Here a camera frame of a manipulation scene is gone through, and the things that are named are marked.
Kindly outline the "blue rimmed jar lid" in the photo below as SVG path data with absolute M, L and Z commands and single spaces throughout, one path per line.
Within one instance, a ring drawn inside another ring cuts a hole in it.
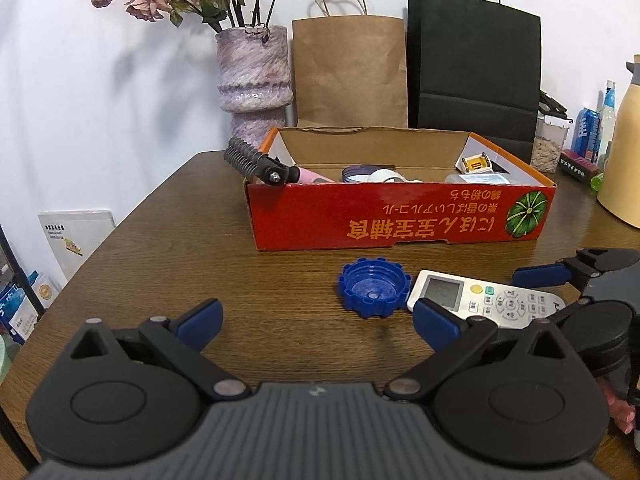
M 352 165 L 342 171 L 345 183 L 381 183 L 395 177 L 394 166 Z

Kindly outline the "pink mottled ceramic vase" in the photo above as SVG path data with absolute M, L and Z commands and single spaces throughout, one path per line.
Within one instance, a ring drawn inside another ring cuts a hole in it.
M 288 30 L 235 27 L 216 41 L 220 108 L 231 115 L 231 135 L 259 148 L 271 129 L 286 124 L 294 98 Z

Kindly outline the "black paper bag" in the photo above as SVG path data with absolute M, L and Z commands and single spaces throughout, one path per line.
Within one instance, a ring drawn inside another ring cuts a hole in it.
M 409 127 L 475 132 L 529 160 L 539 16 L 500 0 L 408 0 L 407 25 Z

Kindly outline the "white labelled cylinder bottle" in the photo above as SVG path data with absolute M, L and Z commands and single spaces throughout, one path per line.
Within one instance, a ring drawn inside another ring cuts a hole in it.
M 503 174 L 450 174 L 446 183 L 464 183 L 480 185 L 510 185 L 511 181 Z

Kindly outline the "green bottle cap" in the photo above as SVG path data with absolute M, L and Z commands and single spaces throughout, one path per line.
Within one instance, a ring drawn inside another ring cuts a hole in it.
M 599 192 L 602 186 L 602 182 L 603 182 L 603 174 L 597 174 L 596 176 L 591 178 L 590 188 L 594 192 Z

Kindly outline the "clear jar of seeds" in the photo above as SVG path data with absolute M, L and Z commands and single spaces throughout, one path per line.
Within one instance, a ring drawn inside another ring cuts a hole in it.
M 540 172 L 555 172 L 571 125 L 573 121 L 567 116 L 567 108 L 546 92 L 539 92 L 530 166 Z

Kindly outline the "mint green plate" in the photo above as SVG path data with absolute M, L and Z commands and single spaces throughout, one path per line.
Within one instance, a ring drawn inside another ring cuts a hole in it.
M 8 346 L 2 336 L 0 336 L 0 384 L 6 378 L 6 374 L 11 367 L 12 361 L 8 353 Z

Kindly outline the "blue drink can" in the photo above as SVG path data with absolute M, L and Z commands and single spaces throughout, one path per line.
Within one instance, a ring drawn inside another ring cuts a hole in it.
M 588 162 L 597 159 L 600 119 L 600 114 L 590 108 L 583 108 L 576 118 L 572 151 Z

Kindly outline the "orange cardboard box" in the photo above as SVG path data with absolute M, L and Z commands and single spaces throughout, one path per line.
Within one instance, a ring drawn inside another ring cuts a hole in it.
M 392 247 L 534 240 L 556 185 L 474 132 L 399 128 L 272 129 L 262 149 L 332 183 L 246 182 L 259 250 Z M 486 153 L 510 185 L 446 183 L 460 156 Z M 420 183 L 345 183 L 352 165 L 394 166 Z

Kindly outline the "pink grey pet brush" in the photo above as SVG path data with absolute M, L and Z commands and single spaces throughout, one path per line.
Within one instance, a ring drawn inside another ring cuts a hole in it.
M 237 136 L 229 140 L 224 160 L 246 180 L 258 180 L 266 185 L 332 183 L 332 180 L 305 168 L 286 166 Z

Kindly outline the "white remote control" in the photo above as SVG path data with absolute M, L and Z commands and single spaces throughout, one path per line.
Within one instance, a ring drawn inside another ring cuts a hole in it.
M 464 320 L 483 315 L 499 327 L 526 327 L 535 318 L 548 318 L 565 308 L 551 292 L 474 280 L 452 274 L 422 270 L 408 296 L 412 312 L 419 299 L 427 298 Z

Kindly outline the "blue ridged bottle cap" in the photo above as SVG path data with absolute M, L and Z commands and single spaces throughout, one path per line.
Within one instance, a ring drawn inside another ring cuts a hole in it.
M 405 307 L 411 276 L 400 263 L 378 257 L 360 258 L 337 277 L 342 306 L 360 318 L 388 318 Z

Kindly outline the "white spray bottle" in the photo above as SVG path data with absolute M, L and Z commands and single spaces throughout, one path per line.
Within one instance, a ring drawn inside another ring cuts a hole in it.
M 379 169 L 367 178 L 368 183 L 420 183 L 420 180 L 410 180 L 390 169 Z

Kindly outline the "black metal stand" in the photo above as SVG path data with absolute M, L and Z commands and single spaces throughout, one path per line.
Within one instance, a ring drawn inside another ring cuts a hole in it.
M 14 252 L 10 246 L 10 243 L 6 238 L 6 234 L 4 234 L 3 232 L 3 229 L 0 229 L 0 243 L 2 255 L 4 258 L 6 258 L 6 263 L 9 266 L 10 282 L 16 285 L 26 294 L 26 297 L 29 299 L 30 303 L 37 312 L 37 320 L 40 320 L 40 318 L 42 318 L 42 316 L 46 313 L 46 310 L 44 310 L 44 307 L 38 299 L 35 291 L 32 289 L 32 285 L 29 283 L 27 274 L 18 263 L 17 258 L 15 257 Z M 10 421 L 3 408 L 0 408 L 0 419 L 0 431 L 2 439 L 6 441 L 6 444 L 13 452 L 17 460 L 24 467 L 24 469 L 27 472 L 33 471 L 39 465 L 39 462 L 36 459 L 36 456 L 32 454 L 32 451 L 30 450 L 28 445 L 21 438 L 20 434 L 17 432 L 16 428 Z

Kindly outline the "yellow small box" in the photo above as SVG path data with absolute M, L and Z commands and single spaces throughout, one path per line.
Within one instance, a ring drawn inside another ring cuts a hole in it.
M 492 161 L 486 153 L 460 156 L 456 168 L 462 174 L 491 174 Z

